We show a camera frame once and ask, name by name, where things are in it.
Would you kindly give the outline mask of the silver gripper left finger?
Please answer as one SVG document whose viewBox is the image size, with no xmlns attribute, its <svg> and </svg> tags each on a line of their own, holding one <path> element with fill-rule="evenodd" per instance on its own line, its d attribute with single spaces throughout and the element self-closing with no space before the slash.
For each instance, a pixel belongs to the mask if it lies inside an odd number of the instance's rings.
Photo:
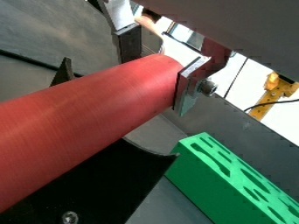
<svg viewBox="0 0 299 224">
<path fill-rule="evenodd" d="M 127 63 L 142 55 L 142 27 L 135 22 L 130 0 L 98 0 L 116 44 L 119 60 Z"/>
</svg>

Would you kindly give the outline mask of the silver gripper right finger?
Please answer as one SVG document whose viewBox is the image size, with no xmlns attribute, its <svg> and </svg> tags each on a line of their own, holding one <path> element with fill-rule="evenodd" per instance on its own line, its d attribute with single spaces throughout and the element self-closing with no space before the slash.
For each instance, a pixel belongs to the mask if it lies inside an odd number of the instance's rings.
<svg viewBox="0 0 299 224">
<path fill-rule="evenodd" d="M 199 94 L 213 96 L 218 89 L 218 85 L 210 77 L 196 74 L 210 60 L 211 57 L 198 57 L 178 73 L 172 110 L 179 116 L 183 116 L 192 108 Z"/>
</svg>

